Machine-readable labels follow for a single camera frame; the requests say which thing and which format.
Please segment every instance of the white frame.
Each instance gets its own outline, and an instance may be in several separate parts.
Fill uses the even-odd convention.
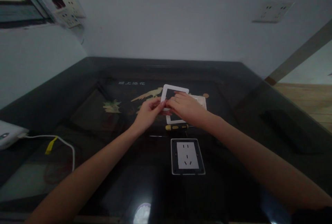
[[[185,93],[189,93],[189,89],[184,88],[184,87],[177,87],[177,86],[172,86],[172,85],[168,85],[165,84],[163,87],[163,93],[162,93],[162,97],[160,99],[160,102],[163,102],[166,99],[166,94],[167,94],[167,90],[168,89],[172,89],[175,91],[181,91],[181,92],[185,92]],[[169,111],[169,108],[164,108],[163,111]],[[167,124],[180,124],[180,123],[186,123],[184,120],[171,120],[170,116],[166,116],[166,122]]]

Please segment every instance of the open outlet box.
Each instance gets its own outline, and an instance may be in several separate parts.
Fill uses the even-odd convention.
[[[204,175],[205,169],[197,139],[170,140],[173,175]]]

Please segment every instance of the wall socket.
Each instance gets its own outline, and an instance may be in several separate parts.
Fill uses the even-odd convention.
[[[61,19],[61,22],[64,23],[67,28],[73,28],[81,24],[67,8],[59,9],[55,12],[55,14],[59,19]]]
[[[63,2],[70,14],[73,14],[77,18],[85,18],[85,13],[79,0],[63,0]]]
[[[253,22],[261,23],[278,23],[285,16],[287,11],[292,7],[294,2],[285,1],[267,1],[263,4],[258,15]]]
[[[176,146],[179,169],[199,169],[194,143],[178,142]]]

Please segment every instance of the right hand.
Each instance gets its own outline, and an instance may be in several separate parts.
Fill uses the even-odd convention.
[[[198,128],[204,128],[204,123],[210,118],[212,113],[205,110],[197,100],[184,92],[175,91],[175,97],[166,102],[166,106],[171,108],[171,112],[181,119]]]

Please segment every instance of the bird painting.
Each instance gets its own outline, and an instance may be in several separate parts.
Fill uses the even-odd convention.
[[[142,100],[142,99],[144,99],[146,97],[149,97],[150,95],[152,95],[152,97],[155,97],[155,96],[157,96],[158,94],[160,94],[162,92],[162,89],[163,89],[162,87],[158,87],[155,90],[149,91],[149,92],[147,92],[145,94],[142,94],[141,96],[138,96],[137,98],[131,100],[131,102],[133,102],[135,100]]]

